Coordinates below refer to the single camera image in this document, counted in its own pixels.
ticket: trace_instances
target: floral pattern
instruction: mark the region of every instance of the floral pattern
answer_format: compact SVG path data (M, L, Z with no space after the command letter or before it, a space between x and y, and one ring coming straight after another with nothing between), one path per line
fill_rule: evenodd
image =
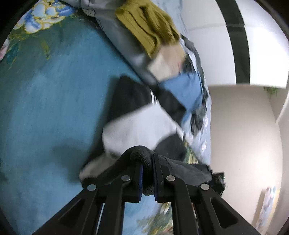
M75 8L59 0L40 0L21 17L14 29L24 26L25 32L32 34L50 28L74 12Z

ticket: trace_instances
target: clothing pile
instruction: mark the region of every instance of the clothing pile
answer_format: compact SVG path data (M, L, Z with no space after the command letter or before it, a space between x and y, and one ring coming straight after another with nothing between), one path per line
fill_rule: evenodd
M177 1L66 2L96 18L146 84L120 78L102 140L81 170L80 179L101 175L137 145L168 159L209 165L211 98L199 54L185 37ZM159 7L173 11L168 14Z

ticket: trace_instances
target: white panel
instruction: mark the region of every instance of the white panel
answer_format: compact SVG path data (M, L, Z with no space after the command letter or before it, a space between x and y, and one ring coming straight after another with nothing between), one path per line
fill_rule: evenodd
M254 0L236 0L246 26L263 27L282 34L275 20Z
M250 84L285 88L289 70L288 40L263 27L246 26L250 54Z
M234 56L227 28L194 29L189 37L200 55L207 84L235 85Z
M215 0L183 0L182 17L187 30L226 25Z

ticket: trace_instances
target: white fabric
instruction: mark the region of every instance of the white fabric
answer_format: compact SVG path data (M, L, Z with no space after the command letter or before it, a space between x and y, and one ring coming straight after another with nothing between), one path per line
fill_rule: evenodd
M154 150L162 140L176 132L182 139L181 127L157 102L109 122L103 129L102 141L107 153L120 156L136 145Z
M79 173L80 180L84 180L89 177L98 177L107 168L112 166L116 160L117 159L113 158L110 154L103 153L85 165L85 167Z

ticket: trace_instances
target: yellow garment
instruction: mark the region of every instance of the yellow garment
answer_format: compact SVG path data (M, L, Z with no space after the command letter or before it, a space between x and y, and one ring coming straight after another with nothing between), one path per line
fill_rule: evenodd
M162 44L173 44L179 40L170 16L150 0L127 0L116 9L115 15L137 38L150 58Z

